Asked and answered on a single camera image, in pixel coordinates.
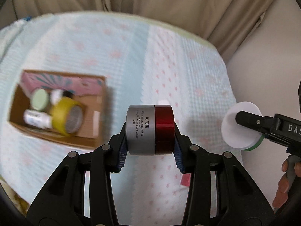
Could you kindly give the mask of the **right hand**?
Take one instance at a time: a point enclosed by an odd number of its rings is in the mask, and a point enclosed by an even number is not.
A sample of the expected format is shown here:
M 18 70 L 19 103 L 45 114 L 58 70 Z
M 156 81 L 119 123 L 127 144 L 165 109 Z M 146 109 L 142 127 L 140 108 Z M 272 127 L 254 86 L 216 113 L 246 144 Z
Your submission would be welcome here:
M 277 192 L 272 202 L 274 208 L 280 208 L 288 200 L 289 181 L 287 178 L 287 170 L 288 160 L 286 159 L 282 164 L 282 172 L 284 172 L 284 174 L 278 182 Z

